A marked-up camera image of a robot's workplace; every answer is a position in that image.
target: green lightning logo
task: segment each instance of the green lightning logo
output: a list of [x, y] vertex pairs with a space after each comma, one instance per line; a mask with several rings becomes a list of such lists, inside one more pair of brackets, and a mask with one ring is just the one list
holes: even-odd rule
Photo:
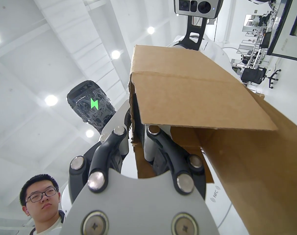
[[91, 108], [95, 107], [98, 110], [98, 100], [93, 101], [93, 99], [91, 98]]

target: white ceiling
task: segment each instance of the white ceiling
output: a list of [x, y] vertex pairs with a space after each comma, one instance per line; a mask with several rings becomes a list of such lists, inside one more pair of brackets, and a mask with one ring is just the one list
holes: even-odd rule
[[28, 221], [18, 200], [25, 181], [48, 173], [64, 187], [71, 159], [97, 142], [66, 102], [71, 88], [93, 80], [119, 108], [133, 46], [166, 46], [185, 22], [173, 0], [0, 0], [0, 226]]

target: camera lens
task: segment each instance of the camera lens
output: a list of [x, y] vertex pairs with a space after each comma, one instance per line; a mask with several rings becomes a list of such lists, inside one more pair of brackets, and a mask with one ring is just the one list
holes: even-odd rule
[[200, 13], [206, 14], [210, 12], [211, 6], [208, 1], [202, 1], [199, 3], [199, 6], [197, 8], [199, 9]]
[[190, 3], [190, 11], [191, 12], [196, 12], [197, 9], [197, 1], [191, 1]]
[[190, 11], [190, 1], [189, 0], [179, 0], [179, 10], [180, 11]]

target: man's ear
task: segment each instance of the man's ear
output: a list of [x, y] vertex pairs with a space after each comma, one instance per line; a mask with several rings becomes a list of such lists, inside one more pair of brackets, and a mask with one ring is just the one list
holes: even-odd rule
[[26, 216], [30, 216], [29, 211], [28, 211], [28, 209], [27, 209], [26, 206], [23, 206], [22, 207], [22, 210], [24, 211], [24, 213], [26, 214]]

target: screw head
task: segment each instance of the screw head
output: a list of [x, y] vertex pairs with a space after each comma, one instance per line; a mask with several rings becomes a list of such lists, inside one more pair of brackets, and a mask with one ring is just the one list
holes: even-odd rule
[[77, 156], [71, 161], [70, 167], [73, 170], [79, 170], [83, 167], [83, 164], [84, 164], [84, 158], [82, 156]]
[[105, 140], [107, 139], [107, 137], [108, 137], [108, 133], [101, 134], [101, 138], [100, 138], [101, 143], [105, 142]]
[[172, 220], [171, 231], [173, 235], [197, 235], [198, 227], [191, 215], [179, 213]]
[[192, 165], [192, 167], [194, 167], [196, 169], [199, 169], [203, 165], [202, 159], [197, 155], [191, 155], [189, 158], [189, 161], [190, 161], [190, 164]]
[[125, 132], [125, 128], [123, 126], [117, 126], [114, 129], [114, 134], [116, 135], [123, 135]]
[[107, 216], [100, 211], [90, 213], [85, 218], [82, 229], [84, 235], [106, 235], [108, 232]]
[[88, 178], [88, 187], [92, 191], [100, 190], [105, 183], [104, 174], [100, 171], [93, 172]]
[[177, 177], [177, 185], [181, 191], [191, 193], [194, 188], [194, 181], [190, 175], [183, 173]]
[[156, 135], [156, 134], [158, 134], [160, 132], [160, 127], [151, 125], [151, 126], [148, 127], [148, 132], [150, 134]]

